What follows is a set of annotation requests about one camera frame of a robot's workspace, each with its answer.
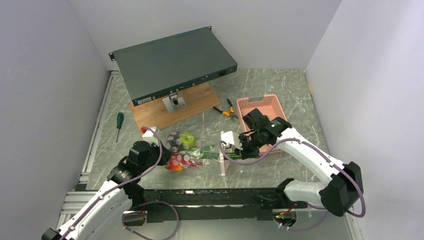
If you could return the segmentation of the red fake chili pepper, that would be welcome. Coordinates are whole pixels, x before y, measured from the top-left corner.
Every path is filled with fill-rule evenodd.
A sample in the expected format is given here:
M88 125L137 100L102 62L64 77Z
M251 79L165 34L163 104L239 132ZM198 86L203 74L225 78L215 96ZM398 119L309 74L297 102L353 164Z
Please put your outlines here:
M196 161L193 161L193 160L182 160L181 162L180 162L180 165L183 167L183 168L188 168L188 167L201 167L202 165L203 165L203 163L202 162L196 162Z

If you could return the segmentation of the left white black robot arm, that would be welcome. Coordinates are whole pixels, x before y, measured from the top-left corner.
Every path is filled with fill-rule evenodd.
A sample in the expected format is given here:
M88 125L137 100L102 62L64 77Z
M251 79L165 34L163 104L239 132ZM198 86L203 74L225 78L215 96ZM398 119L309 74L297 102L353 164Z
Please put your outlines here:
M110 171L95 195L58 229L47 229L43 240L97 240L129 209L145 203L144 188L138 183L154 167L164 166L173 153L162 144L137 141Z

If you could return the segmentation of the green fake chili pepper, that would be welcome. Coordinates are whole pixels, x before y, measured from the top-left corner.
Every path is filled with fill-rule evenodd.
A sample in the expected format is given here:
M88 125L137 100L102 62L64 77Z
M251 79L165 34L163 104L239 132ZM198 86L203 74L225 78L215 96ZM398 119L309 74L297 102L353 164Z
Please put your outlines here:
M207 145L201 148L196 148L186 151L188 155L196 159L213 159L218 160L222 155L215 145Z

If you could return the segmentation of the dark fake grape bunch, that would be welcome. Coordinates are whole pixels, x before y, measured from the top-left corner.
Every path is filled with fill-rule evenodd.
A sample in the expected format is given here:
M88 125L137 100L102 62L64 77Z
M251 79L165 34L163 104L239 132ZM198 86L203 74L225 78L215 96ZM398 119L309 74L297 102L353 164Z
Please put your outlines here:
M167 137L165 147L171 152L178 153L183 147L182 139L180 138L181 134L178 131L172 131Z

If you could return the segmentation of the clear zip top bag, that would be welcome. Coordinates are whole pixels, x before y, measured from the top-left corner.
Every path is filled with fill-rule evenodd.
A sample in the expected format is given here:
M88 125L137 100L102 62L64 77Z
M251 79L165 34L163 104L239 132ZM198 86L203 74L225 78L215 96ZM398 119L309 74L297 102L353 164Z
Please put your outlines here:
M200 168L217 161L220 174L225 176L230 165L216 145L206 145L191 132L172 131L163 146L173 153L165 165L169 171L181 172L189 167Z

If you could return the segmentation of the green fake apple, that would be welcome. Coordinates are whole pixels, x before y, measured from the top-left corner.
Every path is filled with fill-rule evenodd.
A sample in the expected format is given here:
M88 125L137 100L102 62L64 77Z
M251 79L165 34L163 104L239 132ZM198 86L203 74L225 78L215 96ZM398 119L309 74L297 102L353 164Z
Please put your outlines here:
M196 146L196 137L191 132L184 132L180 135L181 145L184 150L192 149Z

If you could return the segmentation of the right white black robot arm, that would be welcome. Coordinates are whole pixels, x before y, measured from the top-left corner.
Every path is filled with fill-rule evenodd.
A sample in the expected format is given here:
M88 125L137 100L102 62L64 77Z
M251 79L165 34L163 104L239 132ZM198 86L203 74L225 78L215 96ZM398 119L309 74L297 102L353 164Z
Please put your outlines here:
M257 108L245 116L243 121L249 131L238 136L238 154L242 159L262 160L260 148L269 146L288 153L309 170L318 182L303 182L293 178L284 180L275 194L276 203L287 208L293 202L319 204L331 214L342 217L348 213L357 218L366 214L366 202L362 171L360 166L350 161L345 163L330 156L303 137L288 121L281 117L270 120Z

